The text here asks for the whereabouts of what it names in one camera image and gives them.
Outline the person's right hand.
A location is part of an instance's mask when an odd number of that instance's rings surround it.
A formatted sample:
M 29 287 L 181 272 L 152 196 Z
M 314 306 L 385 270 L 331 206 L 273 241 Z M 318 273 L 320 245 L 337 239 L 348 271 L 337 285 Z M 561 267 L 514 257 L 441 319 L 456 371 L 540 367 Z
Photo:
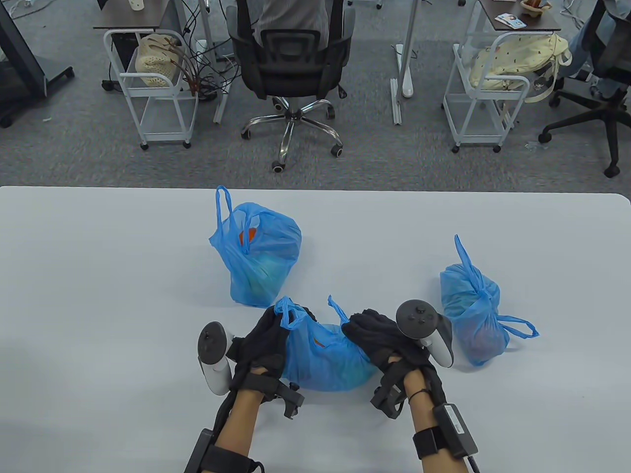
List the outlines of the person's right hand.
M 341 330 L 383 373 L 390 369 L 390 358 L 398 356 L 408 372 L 419 369 L 423 374 L 436 374 L 428 351 L 404 336 L 394 320 L 374 309 L 353 314 Z

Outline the person's left hand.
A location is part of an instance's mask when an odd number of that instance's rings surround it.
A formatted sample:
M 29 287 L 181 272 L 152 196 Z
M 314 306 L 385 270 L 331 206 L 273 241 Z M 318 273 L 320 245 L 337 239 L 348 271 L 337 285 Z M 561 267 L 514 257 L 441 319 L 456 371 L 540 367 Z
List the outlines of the person's left hand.
M 268 397 L 277 392 L 290 335 L 290 331 L 281 326 L 281 320 L 275 307 L 268 307 L 246 337 L 233 338 L 227 351 L 227 358 L 235 362 L 230 390 L 259 391 Z

